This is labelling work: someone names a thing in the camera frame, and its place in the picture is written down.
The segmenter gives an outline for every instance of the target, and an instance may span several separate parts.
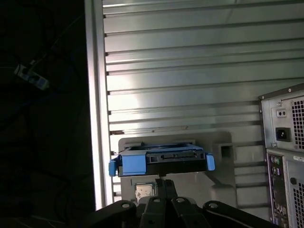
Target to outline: rear i/o panel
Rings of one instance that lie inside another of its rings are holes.
[[[268,172],[270,180],[271,207],[273,223],[284,228],[289,227],[287,214],[287,200],[285,194],[283,157],[267,154]]]

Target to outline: white connector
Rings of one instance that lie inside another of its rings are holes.
[[[49,88],[49,81],[44,77],[36,74],[35,72],[29,72],[28,74],[24,74],[24,70],[27,69],[24,65],[18,65],[14,71],[14,74],[18,75],[25,81],[33,84],[35,87],[41,90],[45,90]]]

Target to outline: dark background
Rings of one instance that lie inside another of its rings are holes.
[[[84,1],[0,0],[0,10],[0,153],[29,172],[31,194],[20,191],[34,203],[35,216],[80,218],[94,210]],[[13,72],[44,54],[33,69],[50,81],[41,92]],[[35,218],[19,221],[52,227]],[[26,227],[13,219],[0,226]]]

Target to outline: blue hard drive caddy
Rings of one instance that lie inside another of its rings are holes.
[[[211,153],[190,143],[144,144],[130,146],[109,162],[109,174],[114,177],[138,175],[166,175],[213,171],[215,162]]]

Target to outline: corrugated metal wall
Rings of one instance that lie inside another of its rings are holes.
[[[111,151],[126,137],[230,132],[238,204],[265,216],[257,97],[303,82],[303,12],[299,0],[104,0]]]

